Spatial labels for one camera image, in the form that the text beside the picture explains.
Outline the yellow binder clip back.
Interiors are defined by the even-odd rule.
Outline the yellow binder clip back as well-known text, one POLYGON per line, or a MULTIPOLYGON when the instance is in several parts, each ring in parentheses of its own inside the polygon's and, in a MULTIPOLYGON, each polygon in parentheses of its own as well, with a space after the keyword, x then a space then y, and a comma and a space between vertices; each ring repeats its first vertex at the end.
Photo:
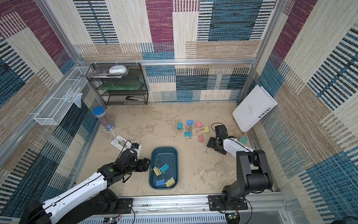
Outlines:
POLYGON ((196 130, 196 132, 197 132, 197 133, 201 133, 201 132, 203 132, 203 133, 209 133, 209 132, 210 132, 210 128, 209 128, 209 126, 205 126, 205 127, 202 128, 202 129, 196 130))

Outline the yellow binder clip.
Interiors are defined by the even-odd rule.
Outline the yellow binder clip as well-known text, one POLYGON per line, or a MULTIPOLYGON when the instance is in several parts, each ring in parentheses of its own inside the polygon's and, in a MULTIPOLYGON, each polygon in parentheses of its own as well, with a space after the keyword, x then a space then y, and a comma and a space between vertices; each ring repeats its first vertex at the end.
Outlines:
POLYGON ((210 132, 210 128, 209 128, 209 126, 205 126, 205 127, 202 128, 202 129, 196 130, 196 132, 197 132, 197 133, 201 133, 201 132, 203 132, 203 133, 209 133, 209 132, 210 132))
POLYGON ((154 167, 154 168, 153 168, 153 171, 154 171, 154 173, 155 173, 156 176, 162 175, 162 172, 161 172, 161 170, 160 170, 158 167, 154 167))
POLYGON ((165 185, 167 188, 171 188, 176 183, 175 178, 169 172, 166 172, 165 175, 166 175, 165 185))

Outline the white ruler package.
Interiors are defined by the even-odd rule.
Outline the white ruler package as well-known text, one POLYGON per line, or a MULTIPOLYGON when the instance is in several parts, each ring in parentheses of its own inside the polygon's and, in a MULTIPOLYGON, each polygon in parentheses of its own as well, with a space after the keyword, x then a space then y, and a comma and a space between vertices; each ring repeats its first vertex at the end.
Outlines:
POLYGON ((116 149, 118 149, 120 152, 124 152, 125 150, 130 148, 134 149, 133 144, 120 135, 116 136, 115 139, 110 142, 110 144, 116 149))

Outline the mint green tape roll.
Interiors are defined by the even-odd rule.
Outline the mint green tape roll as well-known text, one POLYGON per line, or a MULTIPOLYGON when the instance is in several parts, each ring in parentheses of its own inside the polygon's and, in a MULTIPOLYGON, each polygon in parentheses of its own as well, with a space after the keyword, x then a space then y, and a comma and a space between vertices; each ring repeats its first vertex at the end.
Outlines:
POLYGON ((242 135, 240 138, 240 143, 242 143, 243 145, 246 145, 248 140, 249 140, 248 137, 242 135))

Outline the blue binder clip back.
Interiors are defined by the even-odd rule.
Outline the blue binder clip back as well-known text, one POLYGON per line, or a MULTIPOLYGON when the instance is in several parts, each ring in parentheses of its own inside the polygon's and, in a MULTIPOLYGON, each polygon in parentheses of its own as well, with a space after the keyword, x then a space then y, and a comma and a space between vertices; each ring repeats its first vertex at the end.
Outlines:
POLYGON ((190 131, 192 129, 193 124, 194 124, 193 120, 187 120, 186 121, 186 129, 190 131))

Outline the blue binder clip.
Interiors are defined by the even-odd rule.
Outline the blue binder clip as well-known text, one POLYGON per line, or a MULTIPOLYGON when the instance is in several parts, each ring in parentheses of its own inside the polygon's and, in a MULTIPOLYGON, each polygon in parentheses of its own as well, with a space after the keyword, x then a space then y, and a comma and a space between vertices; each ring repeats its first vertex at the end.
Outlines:
POLYGON ((187 120, 186 121, 186 129, 190 131, 192 129, 193 124, 194 124, 193 120, 187 120))
POLYGON ((164 179, 162 179, 162 180, 157 180, 156 182, 155 182, 155 187, 157 187, 157 188, 159 188, 159 187, 162 187, 162 186, 165 186, 165 180, 164 179))

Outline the teal binder clip front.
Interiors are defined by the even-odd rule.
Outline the teal binder clip front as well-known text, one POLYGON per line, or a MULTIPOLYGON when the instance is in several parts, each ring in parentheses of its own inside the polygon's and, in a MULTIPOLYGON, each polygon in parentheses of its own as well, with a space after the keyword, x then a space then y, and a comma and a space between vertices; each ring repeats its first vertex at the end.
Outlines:
POLYGON ((163 163, 159 159, 157 159, 156 162, 158 164, 158 168, 161 170, 163 174, 169 170, 170 166, 167 163, 163 163))

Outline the teal plastic storage box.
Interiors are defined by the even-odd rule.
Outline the teal plastic storage box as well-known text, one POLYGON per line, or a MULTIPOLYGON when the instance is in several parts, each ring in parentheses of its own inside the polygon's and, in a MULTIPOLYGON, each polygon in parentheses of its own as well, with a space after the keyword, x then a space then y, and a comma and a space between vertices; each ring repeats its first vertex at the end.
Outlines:
POLYGON ((149 185, 155 190, 173 189, 179 181, 178 151, 158 147, 152 151, 149 185))

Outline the blue binder clip front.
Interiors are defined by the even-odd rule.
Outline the blue binder clip front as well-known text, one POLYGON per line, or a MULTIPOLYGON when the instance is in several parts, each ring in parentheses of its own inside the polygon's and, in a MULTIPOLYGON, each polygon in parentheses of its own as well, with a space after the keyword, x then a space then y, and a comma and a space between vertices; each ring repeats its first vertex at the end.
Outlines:
POLYGON ((165 186, 165 180, 164 179, 162 179, 162 180, 157 180, 156 182, 155 182, 155 187, 157 187, 157 188, 159 188, 159 187, 162 187, 162 186, 165 186))

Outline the yellow binder clip front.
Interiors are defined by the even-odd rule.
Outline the yellow binder clip front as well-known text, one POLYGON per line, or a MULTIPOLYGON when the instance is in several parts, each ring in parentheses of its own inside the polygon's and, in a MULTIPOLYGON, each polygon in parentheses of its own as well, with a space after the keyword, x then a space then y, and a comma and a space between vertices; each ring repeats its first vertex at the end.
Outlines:
POLYGON ((175 178, 169 172, 166 172, 165 175, 166 175, 165 185, 167 188, 171 188, 176 183, 175 178))

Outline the white book leaning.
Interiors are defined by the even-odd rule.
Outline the white book leaning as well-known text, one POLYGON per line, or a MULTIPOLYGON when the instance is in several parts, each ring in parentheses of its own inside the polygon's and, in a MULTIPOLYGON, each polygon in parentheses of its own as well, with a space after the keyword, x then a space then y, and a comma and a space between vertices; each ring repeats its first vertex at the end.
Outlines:
POLYGON ((277 102, 264 87, 256 85, 232 115, 240 130, 246 133, 276 105, 277 102))

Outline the pencil tube blue lid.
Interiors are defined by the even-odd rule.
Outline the pencil tube blue lid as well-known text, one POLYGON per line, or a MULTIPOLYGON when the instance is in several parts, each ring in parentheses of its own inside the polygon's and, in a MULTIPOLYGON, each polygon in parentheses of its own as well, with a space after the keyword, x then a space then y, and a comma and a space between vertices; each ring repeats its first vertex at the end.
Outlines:
POLYGON ((105 127, 105 129, 108 132, 111 132, 115 129, 114 125, 108 118, 104 107, 98 106, 98 107, 94 108, 93 114, 98 118, 98 120, 101 122, 101 124, 105 127))

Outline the black stapler on shelf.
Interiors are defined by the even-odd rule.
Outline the black stapler on shelf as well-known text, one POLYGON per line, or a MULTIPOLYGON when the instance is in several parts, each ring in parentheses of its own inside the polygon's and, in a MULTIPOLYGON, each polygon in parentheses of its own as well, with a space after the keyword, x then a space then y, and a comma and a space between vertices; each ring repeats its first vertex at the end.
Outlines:
POLYGON ((134 97, 134 96, 127 96, 125 98, 126 101, 136 101, 136 102, 144 102, 143 98, 138 98, 138 97, 134 97))

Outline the green folder on shelf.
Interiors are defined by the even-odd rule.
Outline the green folder on shelf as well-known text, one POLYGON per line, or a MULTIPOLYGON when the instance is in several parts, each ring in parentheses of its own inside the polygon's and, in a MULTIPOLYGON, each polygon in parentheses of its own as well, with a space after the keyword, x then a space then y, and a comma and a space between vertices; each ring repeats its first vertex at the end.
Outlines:
POLYGON ((136 91, 141 89, 142 84, 138 81, 107 82, 97 88, 103 91, 136 91))

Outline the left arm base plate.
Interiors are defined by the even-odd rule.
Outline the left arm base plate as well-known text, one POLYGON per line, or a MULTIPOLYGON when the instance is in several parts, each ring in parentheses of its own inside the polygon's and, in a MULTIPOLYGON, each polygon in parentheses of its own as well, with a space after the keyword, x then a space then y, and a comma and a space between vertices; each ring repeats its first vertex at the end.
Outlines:
POLYGON ((116 202, 110 202, 99 211, 96 211, 94 215, 130 214, 132 204, 133 198, 118 198, 116 202))

